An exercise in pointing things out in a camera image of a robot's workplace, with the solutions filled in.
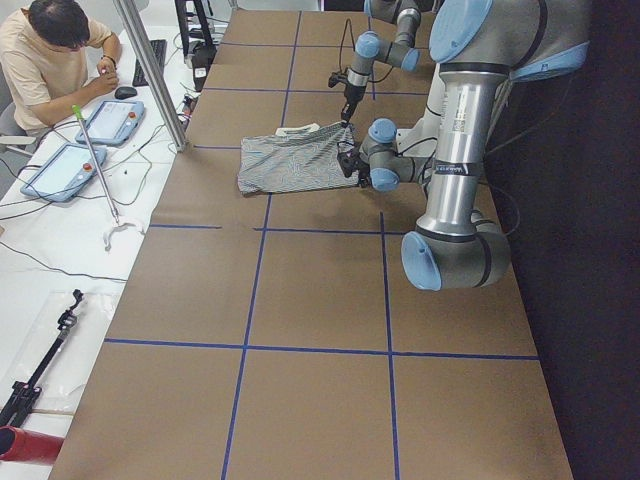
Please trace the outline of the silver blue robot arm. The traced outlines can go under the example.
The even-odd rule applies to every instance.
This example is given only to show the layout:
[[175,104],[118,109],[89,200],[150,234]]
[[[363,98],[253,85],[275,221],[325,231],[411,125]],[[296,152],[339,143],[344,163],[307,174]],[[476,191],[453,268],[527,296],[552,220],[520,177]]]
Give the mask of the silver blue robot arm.
[[569,74],[585,62],[588,1],[444,1],[434,6],[429,54],[436,69],[424,116],[405,133],[386,118],[339,155],[345,174],[378,191],[424,190],[425,213],[402,241],[418,289],[482,287],[510,263],[501,228],[475,206],[491,128],[512,82]]
[[422,18],[418,1],[365,1],[364,12],[370,18],[395,25],[396,33],[393,40],[386,40],[374,31],[362,33],[355,42],[351,64],[331,74],[330,88],[338,83],[344,85],[345,105],[340,113],[343,127],[350,123],[364,98],[376,62],[412,72],[420,58],[415,48]]

